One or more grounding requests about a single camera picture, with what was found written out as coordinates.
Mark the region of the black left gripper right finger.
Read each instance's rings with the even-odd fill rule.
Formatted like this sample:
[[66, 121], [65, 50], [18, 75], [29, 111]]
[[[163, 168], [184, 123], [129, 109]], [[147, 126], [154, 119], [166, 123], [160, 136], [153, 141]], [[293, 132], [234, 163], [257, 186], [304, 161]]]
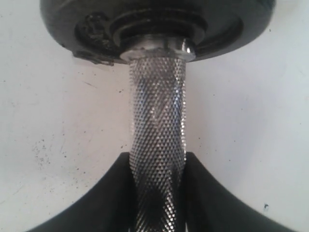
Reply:
[[223, 187], [194, 153], [183, 174], [185, 219], [190, 232], [288, 232]]

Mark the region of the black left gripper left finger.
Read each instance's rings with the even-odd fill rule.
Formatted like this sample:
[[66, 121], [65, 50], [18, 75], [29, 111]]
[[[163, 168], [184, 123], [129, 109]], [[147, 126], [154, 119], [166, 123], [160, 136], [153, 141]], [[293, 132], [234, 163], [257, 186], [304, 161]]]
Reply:
[[83, 197], [32, 231], [127, 232], [133, 197], [129, 153], [125, 152]]

